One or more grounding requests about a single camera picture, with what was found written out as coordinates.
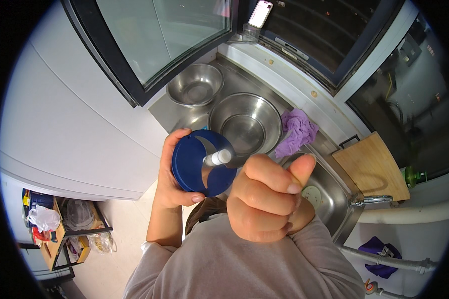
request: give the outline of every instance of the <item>faucet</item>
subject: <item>faucet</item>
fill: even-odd
[[[358,201],[358,194],[354,194],[352,199],[349,201],[349,206],[358,206],[362,207],[364,205],[380,203],[380,202],[391,202],[393,201],[393,197],[391,195],[372,195],[365,196],[362,200]]]

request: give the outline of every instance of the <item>purple cloth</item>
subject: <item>purple cloth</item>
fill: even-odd
[[[309,121],[304,111],[294,108],[293,111],[285,111],[281,115],[283,132],[291,131],[291,135],[276,147],[276,158],[282,158],[299,151],[302,145],[312,143],[319,127]]]
[[[396,247],[392,246],[391,244],[384,244],[379,240],[378,237],[374,236],[369,240],[367,243],[361,245],[359,247],[359,250],[369,252],[371,254],[380,254],[383,251],[384,246],[389,248],[389,250],[394,254],[393,258],[401,258],[401,254],[396,249]],[[366,269],[368,269],[369,272],[373,273],[374,275],[380,276],[382,278],[388,279],[389,276],[391,276],[392,273],[397,271],[397,268],[384,266],[384,265],[364,265]]]

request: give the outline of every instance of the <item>cutting board handle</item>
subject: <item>cutting board handle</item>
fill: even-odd
[[[349,141],[351,141],[351,140],[353,140],[354,138],[356,138],[358,141],[361,141],[361,140],[359,139],[358,135],[356,134],[356,135],[354,135],[353,137],[348,138],[348,139],[346,139],[345,141],[341,142],[341,143],[339,144],[339,146],[340,146],[342,149],[344,149],[344,144],[347,143],[347,142],[349,142]]]

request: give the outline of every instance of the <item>glass pane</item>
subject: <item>glass pane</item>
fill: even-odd
[[[318,60],[331,72],[347,56],[379,0],[273,1],[263,29]]]
[[[97,4],[144,86],[166,66],[231,28],[230,0],[97,0]]]
[[[400,168],[429,177],[449,171],[449,59],[421,15],[346,103],[381,135]]]

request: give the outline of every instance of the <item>fingernail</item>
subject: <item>fingernail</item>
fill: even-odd
[[[287,192],[289,194],[298,194],[301,192],[301,186],[298,185],[297,183],[292,183],[291,185],[289,185]]]
[[[204,200],[203,196],[193,196],[192,197],[193,202],[200,202]]]
[[[316,156],[315,156],[315,154],[314,154],[314,153],[309,153],[308,155],[310,155],[311,157],[313,157],[313,158],[314,158],[314,160],[315,160],[315,165],[314,165],[314,166],[316,166],[316,161],[317,161],[317,159],[316,159]]]

